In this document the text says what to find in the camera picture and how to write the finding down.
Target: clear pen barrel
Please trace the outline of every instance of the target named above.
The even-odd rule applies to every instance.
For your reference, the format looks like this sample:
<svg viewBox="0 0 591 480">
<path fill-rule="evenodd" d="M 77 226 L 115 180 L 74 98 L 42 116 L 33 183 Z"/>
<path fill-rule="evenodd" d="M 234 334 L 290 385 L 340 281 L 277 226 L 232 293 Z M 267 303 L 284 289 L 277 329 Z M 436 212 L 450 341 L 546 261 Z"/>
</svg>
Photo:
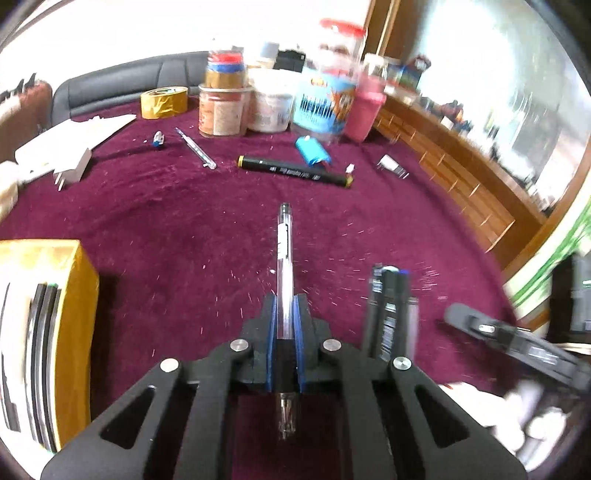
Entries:
<svg viewBox="0 0 591 480">
<path fill-rule="evenodd" d="M 291 207 L 282 203 L 277 222 L 277 338 L 292 340 L 294 272 L 291 244 Z"/>
</svg>

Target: metal screw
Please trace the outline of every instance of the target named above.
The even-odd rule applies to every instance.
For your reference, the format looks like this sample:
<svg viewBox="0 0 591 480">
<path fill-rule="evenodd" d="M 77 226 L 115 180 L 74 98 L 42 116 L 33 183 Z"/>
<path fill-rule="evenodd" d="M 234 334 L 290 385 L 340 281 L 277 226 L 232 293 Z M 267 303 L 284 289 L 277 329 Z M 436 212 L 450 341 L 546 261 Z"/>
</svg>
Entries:
<svg viewBox="0 0 591 480">
<path fill-rule="evenodd" d="M 483 323 L 482 325 L 478 326 L 478 330 L 480 330 L 482 333 L 495 333 L 496 329 L 492 325 Z"/>
<path fill-rule="evenodd" d="M 338 340 L 334 338 L 329 338 L 328 340 L 324 341 L 322 346 L 325 350 L 328 350 L 329 352 L 336 352 L 337 350 L 340 350 L 342 345 Z"/>
<path fill-rule="evenodd" d="M 248 342 L 244 338 L 237 338 L 230 343 L 230 348 L 235 352 L 242 352 L 248 348 Z"/>
<path fill-rule="evenodd" d="M 160 370 L 166 373 L 174 372 L 178 368 L 178 360 L 175 358 L 167 358 L 160 362 Z"/>
<path fill-rule="evenodd" d="M 397 370 L 408 370 L 413 363 L 405 356 L 398 356 L 394 359 L 392 364 Z"/>
</svg>

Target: table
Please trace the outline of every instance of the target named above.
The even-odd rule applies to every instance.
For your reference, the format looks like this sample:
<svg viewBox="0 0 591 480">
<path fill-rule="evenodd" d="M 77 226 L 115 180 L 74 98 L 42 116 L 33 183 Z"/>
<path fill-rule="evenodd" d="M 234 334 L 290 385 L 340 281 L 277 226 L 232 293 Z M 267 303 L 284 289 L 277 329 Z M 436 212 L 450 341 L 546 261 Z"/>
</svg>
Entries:
<svg viewBox="0 0 591 480">
<path fill-rule="evenodd" d="M 394 264 L 410 272 L 419 298 L 416 364 L 437 382 L 504 391 L 511 380 L 506 360 L 443 323 L 454 302 L 514 323 L 500 272 L 413 150 L 377 134 L 362 145 L 329 146 L 335 170 L 355 164 L 352 187 L 342 189 L 237 168 L 242 154 L 302 162 L 290 132 L 211 139 L 200 137 L 194 108 L 151 121 L 141 119 L 136 103 L 98 112 L 125 113 L 138 119 L 95 149 L 79 184 L 58 192 L 49 176 L 37 180 L 0 225 L 2 239 L 80 239 L 100 274 L 94 416 L 161 359 L 203 357 L 257 315 L 264 294 L 276 289 L 282 202 L 293 208 L 295 292 L 308 294 L 312 315 L 327 320 L 336 337 L 360 344 L 371 266 Z M 174 127 L 218 169 L 203 168 Z M 162 150 L 151 145 L 156 130 L 165 135 Z M 410 175 L 401 180 L 378 171 L 384 154 Z M 304 406 L 313 425 L 304 444 L 315 453 L 292 450 L 286 457 L 253 439 L 272 425 L 264 405 L 246 399 L 241 408 L 237 478 L 272 478 L 265 470 L 271 464 L 282 478 L 303 478 L 318 473 L 313 464 L 321 458 L 334 457 L 335 448 L 324 444 L 333 428 L 329 405 Z M 327 466 L 322 475 L 336 472 Z"/>
</svg>

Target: small blue object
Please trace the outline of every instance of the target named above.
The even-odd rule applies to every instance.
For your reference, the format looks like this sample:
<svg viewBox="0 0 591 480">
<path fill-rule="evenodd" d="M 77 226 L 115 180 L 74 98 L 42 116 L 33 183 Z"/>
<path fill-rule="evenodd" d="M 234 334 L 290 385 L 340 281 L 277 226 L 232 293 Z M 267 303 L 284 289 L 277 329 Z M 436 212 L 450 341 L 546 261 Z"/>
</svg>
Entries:
<svg viewBox="0 0 591 480">
<path fill-rule="evenodd" d="M 242 63 L 210 63 L 207 69 L 218 73 L 236 73 L 244 70 Z"/>
<path fill-rule="evenodd" d="M 320 142 L 309 135 L 298 138 L 295 141 L 295 146 L 310 167 L 320 162 L 331 163 L 330 155 L 328 155 Z"/>
<path fill-rule="evenodd" d="M 154 147 L 162 147 L 162 145 L 164 145 L 164 134 L 160 130 L 154 134 L 152 145 Z"/>
</svg>

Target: gold tape roll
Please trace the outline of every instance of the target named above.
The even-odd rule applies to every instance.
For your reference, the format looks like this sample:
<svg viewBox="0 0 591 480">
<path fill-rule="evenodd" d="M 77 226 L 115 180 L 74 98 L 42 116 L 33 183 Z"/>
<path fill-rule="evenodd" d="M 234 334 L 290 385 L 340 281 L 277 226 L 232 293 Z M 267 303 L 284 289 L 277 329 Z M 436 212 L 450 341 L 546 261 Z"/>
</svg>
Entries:
<svg viewBox="0 0 591 480">
<path fill-rule="evenodd" d="M 166 118 L 187 111 L 189 89 L 186 87 L 164 87 L 148 90 L 140 97 L 142 117 L 149 120 Z"/>
</svg>

